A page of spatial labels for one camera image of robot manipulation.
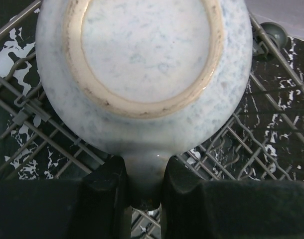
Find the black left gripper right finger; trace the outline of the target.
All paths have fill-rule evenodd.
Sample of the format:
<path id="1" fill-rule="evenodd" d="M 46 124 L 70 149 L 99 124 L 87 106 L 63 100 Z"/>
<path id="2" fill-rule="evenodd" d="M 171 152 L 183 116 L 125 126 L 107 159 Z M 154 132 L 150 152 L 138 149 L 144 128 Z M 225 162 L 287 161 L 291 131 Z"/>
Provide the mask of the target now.
<path id="1" fill-rule="evenodd" d="M 171 159 L 160 223 L 164 239 L 304 239 L 304 182 L 209 181 Z"/>

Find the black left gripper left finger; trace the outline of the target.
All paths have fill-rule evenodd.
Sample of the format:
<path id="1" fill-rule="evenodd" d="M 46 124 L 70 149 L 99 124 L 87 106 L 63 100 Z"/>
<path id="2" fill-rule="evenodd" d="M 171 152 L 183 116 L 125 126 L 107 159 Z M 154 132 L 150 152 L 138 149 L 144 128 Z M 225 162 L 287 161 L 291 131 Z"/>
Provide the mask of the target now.
<path id="1" fill-rule="evenodd" d="M 126 239 L 126 189 L 120 157 L 79 179 L 0 181 L 0 239 Z"/>

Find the white speckled ceramic mug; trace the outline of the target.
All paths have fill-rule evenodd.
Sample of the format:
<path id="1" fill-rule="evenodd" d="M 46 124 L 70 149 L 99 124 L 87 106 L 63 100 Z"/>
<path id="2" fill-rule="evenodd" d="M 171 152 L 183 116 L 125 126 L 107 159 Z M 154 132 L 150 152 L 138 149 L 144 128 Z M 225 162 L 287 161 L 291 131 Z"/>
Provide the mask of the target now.
<path id="1" fill-rule="evenodd" d="M 57 115 L 124 159 L 132 207 L 151 211 L 169 159 L 238 106 L 252 27 L 243 0 L 44 0 L 36 60 Z"/>

